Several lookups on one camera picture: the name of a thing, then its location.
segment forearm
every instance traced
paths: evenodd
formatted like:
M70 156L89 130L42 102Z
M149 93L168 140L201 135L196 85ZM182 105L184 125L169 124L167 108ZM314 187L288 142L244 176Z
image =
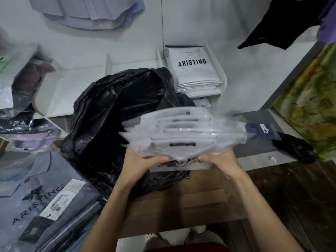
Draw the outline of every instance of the forearm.
M245 172L234 183L261 252L303 252Z
M97 223L82 245L80 252L115 251L132 186L133 184L118 179Z

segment wooden floor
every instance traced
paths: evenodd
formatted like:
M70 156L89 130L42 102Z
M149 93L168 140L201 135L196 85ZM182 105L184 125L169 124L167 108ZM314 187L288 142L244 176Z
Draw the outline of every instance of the wooden floor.
M336 165L293 162L248 171L287 229L308 249L336 251ZM233 252L256 252L249 221L209 225Z

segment white shirt package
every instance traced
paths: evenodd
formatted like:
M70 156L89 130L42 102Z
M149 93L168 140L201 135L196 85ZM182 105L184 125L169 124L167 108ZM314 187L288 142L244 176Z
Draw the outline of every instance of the white shirt package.
M211 163L198 161L199 155L224 153L248 137L245 123L213 117L203 107L154 111L126 130L120 134L139 156L165 155L172 160L151 171L209 169Z
M215 89L223 84L203 47L166 48L165 55L177 92Z

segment hand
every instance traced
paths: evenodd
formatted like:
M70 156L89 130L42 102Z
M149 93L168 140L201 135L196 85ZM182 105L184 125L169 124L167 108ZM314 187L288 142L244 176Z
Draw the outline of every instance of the hand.
M215 164L229 179L240 178L246 173L239 165L232 148L221 155L203 154L198 159Z
M154 156L151 158L142 158L138 156L130 147L127 148L123 169L118 181L134 185L152 166L169 161L167 156Z

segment white wall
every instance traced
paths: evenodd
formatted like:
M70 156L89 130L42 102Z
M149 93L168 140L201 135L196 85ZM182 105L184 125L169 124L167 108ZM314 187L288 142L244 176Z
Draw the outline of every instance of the white wall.
M207 42L227 75L219 109L259 110L315 43L308 30L290 48L261 44L237 49L271 0L162 0L165 45Z
M32 10L28 0L0 0L0 33L17 42L39 43L65 68L104 65L106 53L114 63L156 59L162 50L161 0L144 0L145 12L130 28L84 31L49 21Z

